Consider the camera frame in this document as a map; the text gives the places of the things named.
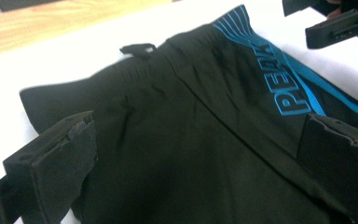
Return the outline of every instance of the black shorts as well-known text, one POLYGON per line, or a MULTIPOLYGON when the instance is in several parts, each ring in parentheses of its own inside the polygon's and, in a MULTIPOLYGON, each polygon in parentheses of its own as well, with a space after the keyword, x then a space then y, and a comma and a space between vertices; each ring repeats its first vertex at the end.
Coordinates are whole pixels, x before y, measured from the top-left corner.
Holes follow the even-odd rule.
POLYGON ((94 111, 98 160, 74 205, 82 223, 358 216, 297 159, 307 115, 358 129, 358 102, 255 34, 244 6, 147 57, 21 99, 40 133, 94 111))

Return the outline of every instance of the garment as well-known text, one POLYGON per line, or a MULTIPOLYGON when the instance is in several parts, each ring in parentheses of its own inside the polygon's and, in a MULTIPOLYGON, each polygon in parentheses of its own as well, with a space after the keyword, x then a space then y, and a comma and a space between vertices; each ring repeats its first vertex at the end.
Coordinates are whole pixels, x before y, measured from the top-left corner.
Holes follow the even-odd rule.
POLYGON ((349 223, 298 162, 308 114, 358 102, 252 30, 244 6, 73 83, 21 92, 38 132, 94 111, 82 223, 349 223))

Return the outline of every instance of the wooden edge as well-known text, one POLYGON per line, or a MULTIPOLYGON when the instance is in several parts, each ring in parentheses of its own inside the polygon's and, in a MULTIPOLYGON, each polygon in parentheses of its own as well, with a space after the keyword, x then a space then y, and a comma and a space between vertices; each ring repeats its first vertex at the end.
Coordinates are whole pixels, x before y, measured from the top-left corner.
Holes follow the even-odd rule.
POLYGON ((65 0, 0 14, 0 53, 172 0, 65 0))

